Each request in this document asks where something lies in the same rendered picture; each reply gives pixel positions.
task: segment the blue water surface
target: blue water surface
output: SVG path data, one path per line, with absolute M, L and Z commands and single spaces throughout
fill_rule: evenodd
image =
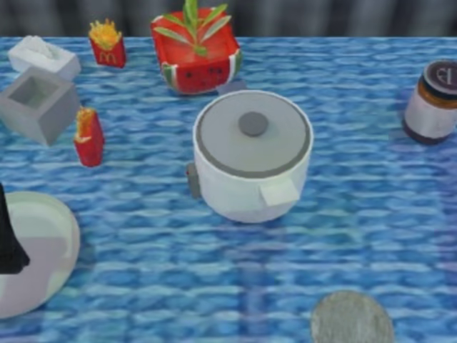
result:
M 0 39 L 1 89 L 18 40 Z M 382 303 L 399 343 L 457 342 L 457 137 L 420 146 L 398 118 L 457 39 L 240 39 L 240 77 L 295 101 L 316 134 L 301 201 L 261 225 L 190 197 L 192 124 L 215 94 L 169 91 L 149 38 L 126 39 L 124 69 L 97 66 L 87 39 L 49 41 L 79 55 L 104 163 L 79 165 L 74 125 L 50 149 L 0 127 L 6 190 L 58 197 L 82 235 L 64 289 L 1 321 L 0 343 L 309 343 L 311 310 L 340 289 Z

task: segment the white plate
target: white plate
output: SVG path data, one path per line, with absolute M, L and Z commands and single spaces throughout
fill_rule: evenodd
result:
M 0 319 L 29 312 L 65 284 L 79 254 L 79 226 L 58 199 L 36 192 L 6 195 L 11 223 L 30 257 L 17 275 L 0 275 Z

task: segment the red plant pot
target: red plant pot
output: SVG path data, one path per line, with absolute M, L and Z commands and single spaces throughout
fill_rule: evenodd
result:
M 126 50 L 124 47 L 124 38 L 121 37 L 119 41 L 110 49 L 106 50 L 101 48 L 93 39 L 89 37 L 94 52 L 97 64 L 104 66 L 115 66 L 123 68 L 126 65 Z
M 98 166 L 103 159 L 105 138 L 101 129 L 97 112 L 93 111 L 86 121 L 84 128 L 76 133 L 74 146 L 83 166 Z
M 206 17 L 212 9 L 199 9 L 199 17 Z M 183 20 L 183 12 L 174 12 Z M 212 22 L 225 16 L 221 13 Z M 191 37 L 187 30 L 178 24 L 158 16 L 151 22 L 151 34 L 156 47 L 161 73 L 166 83 L 178 93 L 200 94 L 214 90 L 217 86 L 230 82 L 241 67 L 241 50 L 233 35 L 230 24 L 225 25 L 204 42 L 205 56 L 196 54 L 191 46 L 168 38 L 154 31 L 155 27 L 165 27 L 177 34 Z

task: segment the white handle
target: white handle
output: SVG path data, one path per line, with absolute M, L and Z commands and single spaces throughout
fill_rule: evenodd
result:
M 300 193 L 291 179 L 261 185 L 260 193 L 268 207 L 290 204 L 300 199 Z

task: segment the yellow mcdonald's logo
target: yellow mcdonald's logo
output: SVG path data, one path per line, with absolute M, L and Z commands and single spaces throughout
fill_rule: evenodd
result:
M 101 52 L 100 53 L 100 62 L 116 64 L 116 57 L 111 52 Z

